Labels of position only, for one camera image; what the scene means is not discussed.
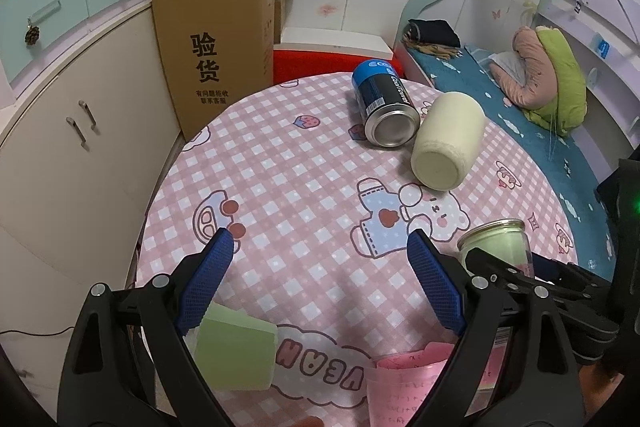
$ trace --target clear plastic jar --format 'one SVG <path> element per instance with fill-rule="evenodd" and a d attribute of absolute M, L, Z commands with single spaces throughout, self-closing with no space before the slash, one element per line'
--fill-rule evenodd
<path fill-rule="evenodd" d="M 519 219 L 500 219 L 466 232 L 458 241 L 458 260 L 465 269 L 466 254 L 472 248 L 481 248 L 533 277 L 529 238 L 524 231 L 524 222 Z"/>

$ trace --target round table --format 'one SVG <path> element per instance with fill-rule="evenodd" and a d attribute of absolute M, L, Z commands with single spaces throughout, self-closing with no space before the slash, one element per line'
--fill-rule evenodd
<path fill-rule="evenodd" d="M 439 92 L 406 88 L 424 115 Z M 235 254 L 214 300 L 278 325 L 268 391 L 216 396 L 236 425 L 368 424 L 363 367 L 429 341 L 454 342 L 408 265 L 408 233 L 455 252 L 465 230 L 503 217 L 526 224 L 532 251 L 576 261 L 544 174 L 489 123 L 459 188 L 417 184 L 412 144 L 363 136 L 349 73 L 294 80 L 229 107 L 179 155 L 149 210 L 138 285 L 202 250 L 217 227 Z"/>

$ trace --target blue gripper pad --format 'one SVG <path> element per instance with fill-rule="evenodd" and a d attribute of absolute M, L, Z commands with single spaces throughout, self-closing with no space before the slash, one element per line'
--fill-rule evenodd
<path fill-rule="evenodd" d="M 406 254 L 438 320 L 447 330 L 460 336 L 466 327 L 462 296 L 417 231 L 409 235 Z"/>
<path fill-rule="evenodd" d="M 233 259 L 234 238 L 226 229 L 221 229 L 220 232 L 222 233 L 215 243 L 205 247 L 209 248 L 209 252 L 180 295 L 180 308 L 174 324 L 183 336 L 202 322 Z"/>

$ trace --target jar lid rim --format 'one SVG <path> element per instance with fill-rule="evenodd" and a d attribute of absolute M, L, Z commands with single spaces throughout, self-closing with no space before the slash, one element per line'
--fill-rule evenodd
<path fill-rule="evenodd" d="M 465 241 L 477 233 L 486 232 L 487 230 L 503 229 L 506 227 L 518 227 L 524 231 L 524 221 L 521 219 L 498 219 L 497 221 L 484 223 L 484 225 L 480 225 L 479 227 L 475 227 L 474 229 L 465 232 L 462 237 L 460 237 L 458 240 L 458 250 L 462 249 Z"/>

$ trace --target metal bolt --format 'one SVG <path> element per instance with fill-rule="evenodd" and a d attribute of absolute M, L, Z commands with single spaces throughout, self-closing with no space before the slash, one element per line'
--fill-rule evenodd
<path fill-rule="evenodd" d="M 156 288 L 164 288 L 169 284 L 169 276 L 161 273 L 160 275 L 156 275 L 154 279 L 151 281 L 151 284 Z"/>
<path fill-rule="evenodd" d="M 484 290 L 489 286 L 489 281 L 484 277 L 480 277 L 476 275 L 473 279 L 471 279 L 471 284 L 478 288 L 479 290 Z"/>
<path fill-rule="evenodd" d="M 544 286 L 536 286 L 533 292 L 541 299 L 546 299 L 549 296 L 549 290 L 547 290 Z"/>
<path fill-rule="evenodd" d="M 106 289 L 107 286 L 105 286 L 101 282 L 98 282 L 97 284 L 91 286 L 91 295 L 93 295 L 94 297 L 99 297 L 105 292 Z"/>

